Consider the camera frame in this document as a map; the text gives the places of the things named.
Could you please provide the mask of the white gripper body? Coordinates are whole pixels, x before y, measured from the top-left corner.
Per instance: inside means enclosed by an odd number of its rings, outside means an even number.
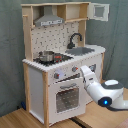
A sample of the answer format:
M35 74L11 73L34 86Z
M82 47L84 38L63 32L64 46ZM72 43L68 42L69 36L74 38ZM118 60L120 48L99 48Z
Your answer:
M82 66L80 68L80 71L82 73L82 77L84 80L84 88L87 88L93 82L97 82L97 77L95 73L92 72L91 69L87 67L86 65Z

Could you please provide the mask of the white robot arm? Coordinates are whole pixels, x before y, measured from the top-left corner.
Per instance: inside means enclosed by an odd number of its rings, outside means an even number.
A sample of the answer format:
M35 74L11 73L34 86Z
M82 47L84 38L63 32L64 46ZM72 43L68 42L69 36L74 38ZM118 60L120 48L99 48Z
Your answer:
M110 111L128 111L128 100L123 99L124 87L120 82L107 80L100 84L89 67L84 65L80 70L84 88L95 103Z

